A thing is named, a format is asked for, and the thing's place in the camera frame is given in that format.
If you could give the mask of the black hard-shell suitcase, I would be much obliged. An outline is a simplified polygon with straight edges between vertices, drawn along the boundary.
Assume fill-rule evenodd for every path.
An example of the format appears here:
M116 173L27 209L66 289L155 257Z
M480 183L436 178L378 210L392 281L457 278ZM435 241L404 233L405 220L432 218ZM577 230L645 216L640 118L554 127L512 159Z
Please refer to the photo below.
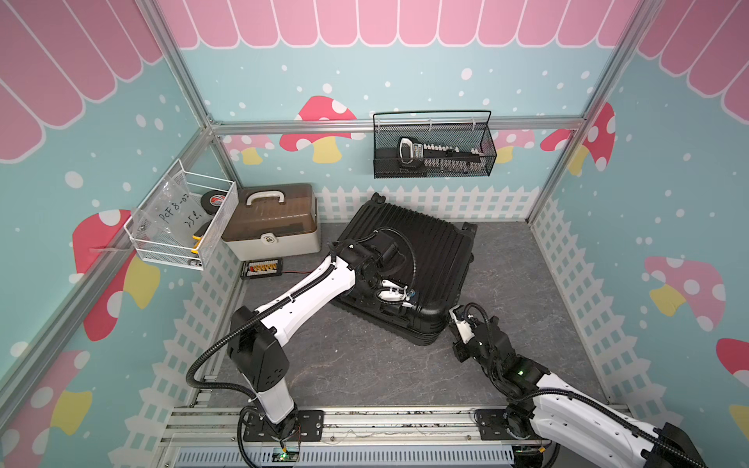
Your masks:
M477 230L374 194L339 236L356 282L333 304L415 345L433 343L458 305Z

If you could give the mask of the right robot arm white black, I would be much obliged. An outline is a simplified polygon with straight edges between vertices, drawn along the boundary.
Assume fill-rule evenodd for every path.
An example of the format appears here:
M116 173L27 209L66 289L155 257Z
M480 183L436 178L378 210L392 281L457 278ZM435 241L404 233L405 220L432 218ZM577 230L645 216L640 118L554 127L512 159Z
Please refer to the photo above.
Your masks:
M450 315L456 358L476 362L505 397L505 427L513 437L538 435L600 467L706 465L679 427L628 417L518 353L499 320L479 304L457 306Z

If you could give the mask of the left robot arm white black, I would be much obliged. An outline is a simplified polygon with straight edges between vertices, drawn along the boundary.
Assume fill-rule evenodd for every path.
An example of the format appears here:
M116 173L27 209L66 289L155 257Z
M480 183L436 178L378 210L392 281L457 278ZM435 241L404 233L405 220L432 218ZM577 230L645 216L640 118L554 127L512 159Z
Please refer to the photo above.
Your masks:
M342 294L402 305L413 296L416 276L415 248L396 229L381 227L358 240L333 242L322 263L285 294L255 310L238 309L239 324L190 365L185 382L195 389L230 390L249 397L265 421L281 431L296 423L298 412L285 380L290 363L284 347L295 332ZM244 376L244 385L196 378L223 348Z

